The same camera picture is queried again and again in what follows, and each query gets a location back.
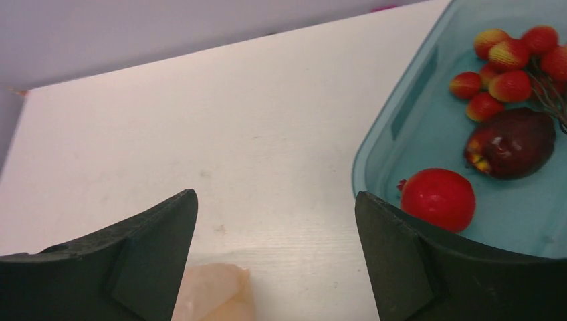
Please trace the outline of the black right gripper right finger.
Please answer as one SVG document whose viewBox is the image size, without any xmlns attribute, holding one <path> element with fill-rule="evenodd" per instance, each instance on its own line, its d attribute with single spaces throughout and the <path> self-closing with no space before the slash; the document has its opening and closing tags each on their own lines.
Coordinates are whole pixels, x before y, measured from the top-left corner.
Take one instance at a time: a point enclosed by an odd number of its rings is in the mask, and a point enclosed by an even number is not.
<svg viewBox="0 0 567 321">
<path fill-rule="evenodd" d="M 381 320 L 565 320 L 566 260 L 466 239 L 367 191 L 358 234 Z"/>
</svg>

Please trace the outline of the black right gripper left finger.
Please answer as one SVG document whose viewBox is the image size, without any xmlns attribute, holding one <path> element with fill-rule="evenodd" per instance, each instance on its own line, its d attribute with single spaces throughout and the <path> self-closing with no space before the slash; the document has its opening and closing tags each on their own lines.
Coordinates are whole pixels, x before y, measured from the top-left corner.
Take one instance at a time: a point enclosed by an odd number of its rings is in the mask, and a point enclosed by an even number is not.
<svg viewBox="0 0 567 321">
<path fill-rule="evenodd" d="M 185 189 L 39 253 L 1 258 L 2 320 L 170 320 L 198 212 Z"/>
</svg>

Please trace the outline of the orange translucent plastic bag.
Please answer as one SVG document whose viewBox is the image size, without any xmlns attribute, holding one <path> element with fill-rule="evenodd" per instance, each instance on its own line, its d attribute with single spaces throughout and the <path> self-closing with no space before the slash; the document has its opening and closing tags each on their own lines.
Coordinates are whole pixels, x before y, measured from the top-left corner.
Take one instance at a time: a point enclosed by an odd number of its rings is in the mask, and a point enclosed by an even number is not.
<svg viewBox="0 0 567 321">
<path fill-rule="evenodd" d="M 185 269 L 172 320 L 255 320 L 248 269 L 210 263 Z"/>
</svg>

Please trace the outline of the red fake apple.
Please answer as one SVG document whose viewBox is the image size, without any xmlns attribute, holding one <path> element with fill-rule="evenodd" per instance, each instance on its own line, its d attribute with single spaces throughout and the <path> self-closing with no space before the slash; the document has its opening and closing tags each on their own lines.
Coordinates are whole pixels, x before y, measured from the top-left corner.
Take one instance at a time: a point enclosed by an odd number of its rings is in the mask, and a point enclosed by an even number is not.
<svg viewBox="0 0 567 321">
<path fill-rule="evenodd" d="M 472 222 L 476 198 L 471 183 L 459 173 L 441 168 L 423 169 L 397 185 L 401 209 L 413 217 L 453 233 Z"/>
</svg>

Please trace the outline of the dark purple fake fruit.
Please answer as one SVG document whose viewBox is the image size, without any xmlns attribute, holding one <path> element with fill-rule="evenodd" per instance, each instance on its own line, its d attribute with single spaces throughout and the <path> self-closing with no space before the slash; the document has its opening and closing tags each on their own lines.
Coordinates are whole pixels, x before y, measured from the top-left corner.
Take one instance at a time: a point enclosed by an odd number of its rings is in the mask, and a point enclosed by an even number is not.
<svg viewBox="0 0 567 321">
<path fill-rule="evenodd" d="M 554 121 L 543 112 L 515 108 L 478 124 L 463 150 L 467 164 L 502 180 L 534 174 L 554 153 Z"/>
</svg>

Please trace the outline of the red fake grape bunch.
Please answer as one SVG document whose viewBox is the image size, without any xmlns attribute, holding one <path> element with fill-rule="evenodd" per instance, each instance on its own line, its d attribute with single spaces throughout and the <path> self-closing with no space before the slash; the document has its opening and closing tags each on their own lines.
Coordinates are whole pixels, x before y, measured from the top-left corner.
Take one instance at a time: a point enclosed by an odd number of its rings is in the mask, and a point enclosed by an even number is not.
<svg viewBox="0 0 567 321">
<path fill-rule="evenodd" d="M 467 102 L 469 119 L 482 122 L 506 104 L 527 102 L 566 131 L 566 46 L 554 27 L 536 25 L 518 39 L 487 29 L 475 36 L 473 51 L 483 66 L 449 82 L 449 92 Z"/>
</svg>

